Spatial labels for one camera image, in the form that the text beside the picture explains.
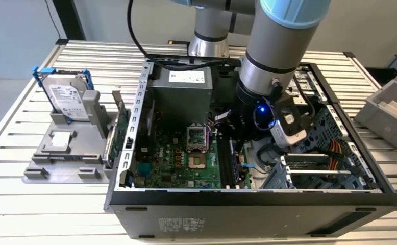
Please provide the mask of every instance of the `robotic arm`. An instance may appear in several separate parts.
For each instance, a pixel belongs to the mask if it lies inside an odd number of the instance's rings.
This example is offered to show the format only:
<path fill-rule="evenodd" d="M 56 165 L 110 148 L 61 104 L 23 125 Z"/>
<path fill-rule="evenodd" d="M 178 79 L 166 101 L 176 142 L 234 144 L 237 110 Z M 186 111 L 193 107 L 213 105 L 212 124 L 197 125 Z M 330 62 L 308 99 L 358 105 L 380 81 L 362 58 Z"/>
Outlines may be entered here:
<path fill-rule="evenodd" d="M 228 33 L 249 35 L 254 16 L 213 8 L 196 8 L 196 29 L 189 55 L 229 57 Z"/>
<path fill-rule="evenodd" d="M 205 35 L 210 33 L 212 37 L 221 37 L 220 40 L 208 39 L 209 43 L 201 47 L 201 52 L 193 53 L 189 49 L 189 54 L 198 56 L 209 54 L 206 50 L 214 47 L 213 40 L 224 41 L 220 50 L 228 49 L 226 40 L 222 38 L 228 33 L 224 32 L 224 22 L 210 23 L 213 21 L 210 16 L 214 21 L 221 20 L 222 2 L 228 3 L 229 10 L 244 14 L 250 14 L 250 7 L 256 4 L 246 57 L 240 70 L 237 98 L 232 109 L 216 118 L 216 127 L 222 135 L 229 135 L 238 141 L 240 147 L 242 142 L 254 139 L 260 131 L 270 131 L 280 147 L 296 144 L 306 137 L 305 128 L 312 124 L 314 109 L 309 114 L 301 115 L 293 98 L 285 90 L 317 26 L 328 13 L 330 0 L 174 0 L 174 2 L 214 8 L 206 11 L 209 14 L 205 18 L 206 28 L 202 27 L 204 20 L 198 14 L 202 9 L 197 9 L 196 38 L 190 48 L 196 49 L 197 36 L 205 38 Z M 212 32 L 212 28 L 218 31 L 217 35 Z"/>

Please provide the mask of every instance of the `motherboard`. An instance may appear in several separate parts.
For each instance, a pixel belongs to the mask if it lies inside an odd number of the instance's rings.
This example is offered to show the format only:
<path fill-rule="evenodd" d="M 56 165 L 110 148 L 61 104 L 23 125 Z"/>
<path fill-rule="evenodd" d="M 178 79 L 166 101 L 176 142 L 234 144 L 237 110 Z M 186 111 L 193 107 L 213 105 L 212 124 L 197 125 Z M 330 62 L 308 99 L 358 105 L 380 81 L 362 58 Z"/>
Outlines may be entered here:
<path fill-rule="evenodd" d="M 208 151 L 188 152 L 181 132 L 158 131 L 146 162 L 137 163 L 137 188 L 221 188 L 217 141 L 209 135 Z"/>

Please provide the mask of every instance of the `black cable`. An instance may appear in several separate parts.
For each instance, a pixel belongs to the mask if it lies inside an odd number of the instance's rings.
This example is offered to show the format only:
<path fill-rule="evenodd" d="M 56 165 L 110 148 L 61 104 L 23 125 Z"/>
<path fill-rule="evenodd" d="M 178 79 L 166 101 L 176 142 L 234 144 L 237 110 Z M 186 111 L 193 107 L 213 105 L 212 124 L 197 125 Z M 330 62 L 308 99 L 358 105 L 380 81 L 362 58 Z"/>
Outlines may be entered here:
<path fill-rule="evenodd" d="M 272 147 L 272 143 L 264 144 L 264 145 L 261 146 L 261 148 L 258 148 L 258 150 L 257 150 L 257 152 L 256 152 L 256 158 L 257 158 L 257 161 L 258 161 L 261 164 L 264 164 L 265 166 L 274 166 L 274 165 L 276 165 L 274 162 L 266 162 L 266 161 L 264 161 L 264 160 L 261 159 L 261 152 L 262 152 L 264 150 L 266 150 L 268 148 L 270 148 L 270 147 Z"/>
<path fill-rule="evenodd" d="M 225 65 L 226 61 L 213 61 L 213 62 L 208 62 L 205 64 L 201 65 L 189 65 L 189 66 L 182 66 L 182 67 L 172 67 L 168 66 L 165 64 L 162 64 L 160 61 L 157 61 L 145 51 L 145 49 L 142 48 L 141 44 L 138 43 L 137 39 L 136 39 L 136 35 L 133 32 L 133 27 L 132 27 L 132 7 L 133 7 L 133 0 L 129 0 L 129 6 L 128 6 L 128 28 L 129 28 L 129 32 L 130 32 L 130 37 L 133 39 L 133 42 L 138 48 L 138 50 L 142 52 L 142 54 L 145 55 L 146 58 L 149 58 L 149 60 L 161 68 L 165 68 L 166 70 L 172 70 L 172 71 L 186 71 L 186 70 L 196 70 L 200 68 L 204 68 L 206 66 L 212 66 L 212 65 Z"/>
<path fill-rule="evenodd" d="M 276 139 L 273 137 L 269 137 L 269 144 L 273 144 L 274 142 L 276 142 Z M 266 153 L 268 153 L 269 158 L 273 159 L 269 151 L 266 151 Z"/>
<path fill-rule="evenodd" d="M 49 14 L 50 22 L 53 23 L 53 26 L 56 28 L 58 39 L 61 39 L 62 37 L 60 36 L 60 32 L 58 32 L 58 29 L 57 29 L 57 26 L 56 26 L 56 23 L 54 23 L 54 20 L 53 20 L 53 16 L 50 16 L 48 1 L 46 0 L 44 0 L 44 1 L 45 1 L 45 4 L 46 4 L 46 9 L 48 9 L 48 14 Z"/>
<path fill-rule="evenodd" d="M 298 78 L 296 78 L 296 76 L 293 76 L 293 81 L 294 81 L 296 87 L 298 89 L 300 95 L 301 95 L 302 99 L 306 101 L 306 104 L 309 105 L 310 118 L 314 118 L 314 116 L 316 116 L 314 106 L 313 106 L 312 102 L 309 101 L 309 98 L 301 89 L 300 81 L 298 81 Z"/>
<path fill-rule="evenodd" d="M 266 172 L 264 172 L 264 171 L 261 171 L 257 167 L 252 167 L 258 173 L 261 173 L 261 174 L 264 174 L 264 175 L 266 175 L 268 173 Z"/>

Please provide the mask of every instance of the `aluminum table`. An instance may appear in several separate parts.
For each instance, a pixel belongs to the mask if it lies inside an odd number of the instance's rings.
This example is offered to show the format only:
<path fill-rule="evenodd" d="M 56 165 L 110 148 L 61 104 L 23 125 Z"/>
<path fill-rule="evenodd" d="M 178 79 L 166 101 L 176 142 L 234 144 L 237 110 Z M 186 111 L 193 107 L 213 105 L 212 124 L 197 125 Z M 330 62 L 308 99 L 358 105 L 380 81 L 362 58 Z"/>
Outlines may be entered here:
<path fill-rule="evenodd" d="M 185 55 L 185 45 L 145 45 L 150 53 Z M 232 47 L 230 56 L 240 57 L 245 48 Z M 56 45 L 44 66 L 81 71 L 93 75 L 100 102 L 116 110 L 110 92 L 120 90 L 133 106 L 144 56 L 134 45 L 69 41 Z M 364 99 L 380 88 L 358 60 L 349 53 L 306 52 L 304 62 L 317 63 L 341 100 L 354 117 Z M 370 222 L 340 238 L 308 240 L 130 240 L 114 216 L 105 213 L 106 185 L 24 184 L 21 176 L 50 123 L 50 105 L 32 79 L 0 122 L 0 244 L 394 244 L 397 245 L 397 211 Z M 366 128 L 357 130 L 397 190 L 397 150 Z"/>

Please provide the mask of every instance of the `white wall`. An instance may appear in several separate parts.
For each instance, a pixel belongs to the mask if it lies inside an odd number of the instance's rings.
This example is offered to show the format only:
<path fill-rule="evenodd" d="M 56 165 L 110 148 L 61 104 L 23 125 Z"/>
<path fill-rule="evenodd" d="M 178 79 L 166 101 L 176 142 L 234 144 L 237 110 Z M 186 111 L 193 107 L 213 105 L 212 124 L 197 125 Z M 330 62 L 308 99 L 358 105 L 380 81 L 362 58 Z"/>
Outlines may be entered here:
<path fill-rule="evenodd" d="M 52 0 L 54 22 L 65 37 Z M 130 43 L 128 0 L 74 0 L 88 40 Z M 169 0 L 136 0 L 133 27 L 142 43 L 193 37 L 194 9 Z M 0 0 L 0 78 L 29 78 L 57 40 L 42 0 Z M 248 37 L 230 35 L 232 45 Z M 397 0 L 333 0 L 312 50 L 352 51 L 364 65 L 384 66 L 397 54 Z"/>
<path fill-rule="evenodd" d="M 52 16 L 62 38 L 66 38 L 52 0 Z M 57 41 L 44 0 L 0 0 L 0 78 L 32 76 Z"/>
<path fill-rule="evenodd" d="M 132 42 L 126 30 L 128 0 L 74 1 L 88 40 Z M 133 27 L 141 43 L 189 41 L 194 10 L 169 0 L 134 0 Z M 230 35 L 229 41 L 245 46 L 248 37 Z M 397 54 L 397 0 L 333 0 L 309 49 L 352 51 L 365 66 L 384 66 Z"/>

